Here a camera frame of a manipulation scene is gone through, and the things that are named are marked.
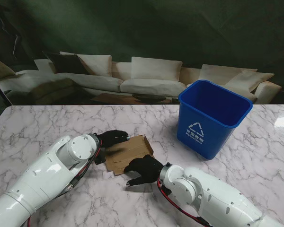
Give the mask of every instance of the white sofa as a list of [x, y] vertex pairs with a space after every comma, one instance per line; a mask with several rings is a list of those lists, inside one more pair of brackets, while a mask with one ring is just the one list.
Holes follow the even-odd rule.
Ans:
[[[69, 78], [82, 87], [82, 89], [95, 96], [105, 92], [118, 95], [131, 95], [133, 93], [151, 94], [171, 98], [177, 97], [183, 90], [197, 81], [201, 74], [201, 69], [181, 67], [178, 77], [179, 81], [136, 79], [133, 78], [132, 75], [131, 62], [112, 62], [112, 77], [104, 77], [73, 73], [55, 73], [53, 64], [47, 59], [35, 60], [35, 63], [39, 70], [25, 70], [18, 72], [13, 78], [2, 79], [0, 80], [0, 88], [3, 91], [30, 92], [43, 83]], [[261, 82], [255, 89], [254, 94], [247, 89], [227, 87], [227, 82], [233, 77], [234, 75], [228, 75], [226, 73], [225, 77], [219, 80], [221, 83], [219, 83], [219, 81], [215, 82], [222, 87], [248, 98], [255, 104], [268, 104], [281, 89], [280, 86], [268, 81]]]

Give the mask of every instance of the blue trash bin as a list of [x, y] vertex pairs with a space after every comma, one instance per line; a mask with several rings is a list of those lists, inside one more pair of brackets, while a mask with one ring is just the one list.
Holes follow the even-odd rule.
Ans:
[[177, 138], [213, 159], [252, 108], [248, 99], [210, 81], [198, 80], [179, 95]]

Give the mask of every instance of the coffee table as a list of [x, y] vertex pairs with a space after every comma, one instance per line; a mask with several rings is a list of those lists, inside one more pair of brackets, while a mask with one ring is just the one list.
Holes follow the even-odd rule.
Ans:
[[152, 104], [152, 105], [166, 105], [173, 104], [171, 100], [166, 99], [161, 102], [153, 102], [153, 103], [144, 103], [132, 96], [123, 96], [123, 95], [115, 95], [109, 93], [102, 93], [91, 99], [93, 104], [99, 105], [144, 105], [144, 104]]

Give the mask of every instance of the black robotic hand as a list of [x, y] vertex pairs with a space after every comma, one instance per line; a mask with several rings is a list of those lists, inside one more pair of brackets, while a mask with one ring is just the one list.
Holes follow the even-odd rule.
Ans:
[[134, 186], [143, 183], [153, 183], [158, 179], [162, 168], [162, 163], [150, 155], [145, 155], [143, 158], [135, 158], [125, 167], [124, 172], [136, 171], [141, 176], [128, 181], [126, 185]]
[[114, 144], [127, 141], [127, 132], [120, 130], [106, 131], [102, 134], [96, 135], [100, 140], [102, 140], [102, 147], [108, 148]]

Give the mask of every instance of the backdrop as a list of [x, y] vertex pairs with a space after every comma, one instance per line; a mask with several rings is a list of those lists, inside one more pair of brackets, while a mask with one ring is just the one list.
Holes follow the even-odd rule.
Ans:
[[111, 54], [272, 72], [284, 89], [284, 0], [0, 0], [31, 59]]

